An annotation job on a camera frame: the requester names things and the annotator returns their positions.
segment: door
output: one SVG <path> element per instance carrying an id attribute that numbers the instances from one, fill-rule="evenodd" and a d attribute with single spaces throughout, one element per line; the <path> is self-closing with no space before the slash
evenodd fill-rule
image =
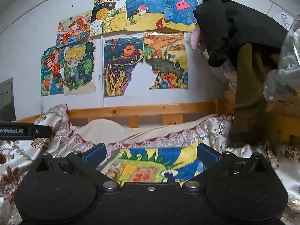
<path id="1" fill-rule="evenodd" d="M 13 78 L 0 83 L 0 122 L 16 120 Z"/>

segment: blue gripper pad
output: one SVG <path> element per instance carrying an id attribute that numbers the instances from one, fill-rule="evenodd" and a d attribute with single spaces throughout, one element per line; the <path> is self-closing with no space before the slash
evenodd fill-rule
<path id="1" fill-rule="evenodd" d="M 96 168 L 106 158 L 106 146 L 103 143 L 99 143 L 84 152 L 82 158 L 84 162 L 90 164 L 93 168 Z"/>
<path id="2" fill-rule="evenodd" d="M 206 144 L 200 143 L 197 147 L 197 157 L 205 167 L 209 168 L 222 158 L 222 154 Z"/>

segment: clear plastic bag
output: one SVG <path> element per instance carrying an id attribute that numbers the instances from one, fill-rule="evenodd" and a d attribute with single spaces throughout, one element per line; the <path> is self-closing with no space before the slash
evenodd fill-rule
<path id="1" fill-rule="evenodd" d="M 278 69 L 266 77 L 263 94 L 267 101 L 300 102 L 300 15 L 284 40 Z"/>

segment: black jacket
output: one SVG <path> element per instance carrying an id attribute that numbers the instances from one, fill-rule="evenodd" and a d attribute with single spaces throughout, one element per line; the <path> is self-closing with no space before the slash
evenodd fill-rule
<path id="1" fill-rule="evenodd" d="M 287 30 L 266 14 L 230 0 L 204 0 L 194 16 L 212 67 L 221 66 L 227 57 L 236 66 L 237 52 L 246 43 L 278 53 L 287 35 Z"/>

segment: silver bolt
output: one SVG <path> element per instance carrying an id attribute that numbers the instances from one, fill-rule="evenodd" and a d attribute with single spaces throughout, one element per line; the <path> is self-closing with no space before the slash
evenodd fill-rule
<path id="1" fill-rule="evenodd" d="M 190 189 L 196 189 L 200 186 L 200 184 L 197 181 L 187 181 L 185 182 L 186 187 Z"/>
<path id="2" fill-rule="evenodd" d="M 148 190 L 149 190 L 150 192 L 153 192 L 153 191 L 155 190 L 155 188 L 154 188 L 154 187 L 148 187 Z"/>
<path id="3" fill-rule="evenodd" d="M 118 186 L 118 183 L 114 182 L 114 181 L 106 181 L 104 182 L 103 184 L 103 187 L 106 188 L 106 189 L 114 189 Z"/>
<path id="4" fill-rule="evenodd" d="M 72 153 L 75 154 L 75 155 L 78 155 L 81 152 L 80 151 L 73 151 Z"/>

